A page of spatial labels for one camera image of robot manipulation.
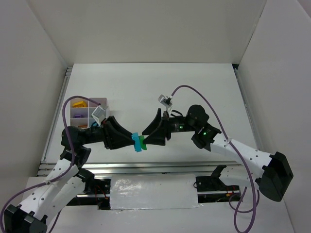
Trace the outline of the teal rectangular lego brick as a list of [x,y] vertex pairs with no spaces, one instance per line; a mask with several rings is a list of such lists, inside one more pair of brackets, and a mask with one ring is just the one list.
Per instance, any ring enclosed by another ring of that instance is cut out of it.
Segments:
[[134,141],[135,152],[141,152],[142,148],[140,144],[139,134],[137,132],[132,134],[132,140]]

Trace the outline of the green lego brick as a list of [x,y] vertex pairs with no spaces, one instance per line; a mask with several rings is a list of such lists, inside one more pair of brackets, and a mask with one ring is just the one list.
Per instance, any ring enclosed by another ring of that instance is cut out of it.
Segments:
[[143,135],[140,135],[139,137],[140,147],[142,150],[147,150],[146,144],[144,144],[145,137]]

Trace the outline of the yellow rectangular lego brick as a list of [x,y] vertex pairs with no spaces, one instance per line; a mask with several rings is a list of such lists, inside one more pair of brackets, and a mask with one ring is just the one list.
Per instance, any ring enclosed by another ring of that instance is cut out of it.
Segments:
[[85,102],[84,100],[80,100],[72,104],[72,108],[86,108],[86,107],[88,107],[88,105],[87,102]]

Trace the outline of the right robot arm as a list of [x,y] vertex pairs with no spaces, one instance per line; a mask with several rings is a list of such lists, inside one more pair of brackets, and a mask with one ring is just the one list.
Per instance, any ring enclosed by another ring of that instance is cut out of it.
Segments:
[[243,165],[246,179],[253,178],[251,187],[270,200],[280,202],[294,175],[286,156],[262,152],[225,134],[208,123],[209,116],[201,105],[192,105],[185,116],[170,117],[158,109],[153,121],[142,132],[146,145],[164,146],[172,133],[193,132],[191,140],[199,149],[228,157]]

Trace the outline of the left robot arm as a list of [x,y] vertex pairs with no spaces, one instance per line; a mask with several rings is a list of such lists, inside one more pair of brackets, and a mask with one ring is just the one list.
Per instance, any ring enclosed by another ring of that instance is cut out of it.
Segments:
[[[62,209],[94,184],[94,174],[83,166],[91,153],[85,145],[97,142],[102,142],[110,150],[135,144],[132,133],[113,116],[104,119],[97,127],[65,127],[61,141],[64,150],[49,175],[43,182],[18,192],[5,203],[0,213],[2,232],[47,232],[48,226],[59,218]],[[29,196],[20,204],[11,204],[13,199],[28,191]]]

